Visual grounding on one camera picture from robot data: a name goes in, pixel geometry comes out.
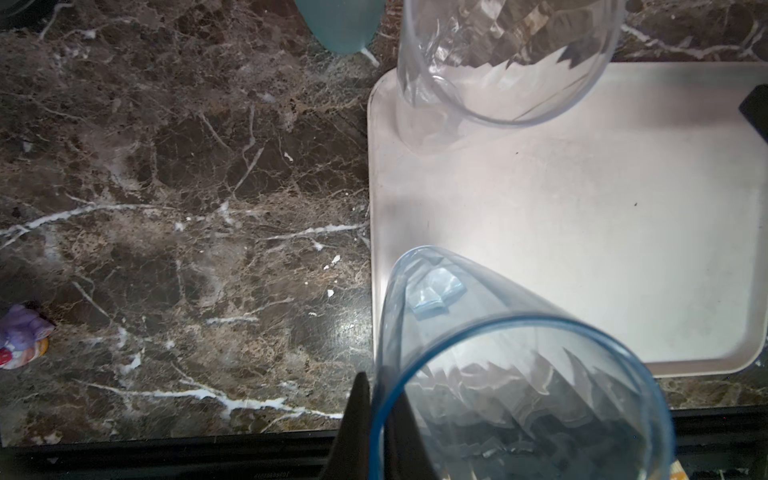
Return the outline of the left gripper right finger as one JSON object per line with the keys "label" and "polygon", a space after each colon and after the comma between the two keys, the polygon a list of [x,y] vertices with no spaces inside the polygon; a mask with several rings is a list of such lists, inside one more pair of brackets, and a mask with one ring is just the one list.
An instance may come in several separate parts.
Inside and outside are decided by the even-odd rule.
{"label": "left gripper right finger", "polygon": [[406,395],[400,395],[384,429],[383,474],[387,480],[438,480]]}

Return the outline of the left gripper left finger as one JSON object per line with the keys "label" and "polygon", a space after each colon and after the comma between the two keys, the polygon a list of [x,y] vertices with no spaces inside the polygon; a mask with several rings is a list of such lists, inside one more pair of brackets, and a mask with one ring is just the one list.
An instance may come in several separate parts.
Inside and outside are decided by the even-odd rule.
{"label": "left gripper left finger", "polygon": [[340,428],[320,478],[366,480],[369,471],[370,431],[370,383],[367,374],[359,372],[355,376]]}

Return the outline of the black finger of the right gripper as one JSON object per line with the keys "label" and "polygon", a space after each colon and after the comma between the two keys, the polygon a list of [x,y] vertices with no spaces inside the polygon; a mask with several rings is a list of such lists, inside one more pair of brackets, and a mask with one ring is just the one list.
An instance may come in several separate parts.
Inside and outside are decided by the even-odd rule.
{"label": "black finger of the right gripper", "polygon": [[739,112],[760,137],[768,142],[768,85],[756,86],[740,103]]}

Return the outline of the blue grey plastic glass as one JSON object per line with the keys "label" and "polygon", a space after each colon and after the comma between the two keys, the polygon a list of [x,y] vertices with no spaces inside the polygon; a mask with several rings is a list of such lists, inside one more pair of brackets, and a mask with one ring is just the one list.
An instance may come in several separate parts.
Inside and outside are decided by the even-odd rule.
{"label": "blue grey plastic glass", "polygon": [[500,274],[421,246],[380,315],[369,475],[406,395],[438,479],[667,479],[664,396],[625,345]]}

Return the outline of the beige square tray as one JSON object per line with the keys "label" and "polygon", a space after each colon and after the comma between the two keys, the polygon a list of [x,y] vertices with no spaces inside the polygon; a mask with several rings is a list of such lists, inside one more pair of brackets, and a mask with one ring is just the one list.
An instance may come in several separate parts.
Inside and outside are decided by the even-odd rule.
{"label": "beige square tray", "polygon": [[420,245],[463,255],[624,343],[657,377],[739,371],[767,335],[763,63],[612,63],[561,116],[419,156],[397,76],[368,102],[372,302]]}

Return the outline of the clear plastic glass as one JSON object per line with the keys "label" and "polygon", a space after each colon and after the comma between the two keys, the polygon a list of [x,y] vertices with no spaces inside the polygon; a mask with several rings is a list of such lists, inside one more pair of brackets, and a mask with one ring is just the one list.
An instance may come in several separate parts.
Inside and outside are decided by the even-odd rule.
{"label": "clear plastic glass", "polygon": [[441,152],[563,114],[605,71],[625,13],[620,0],[404,2],[400,139]]}

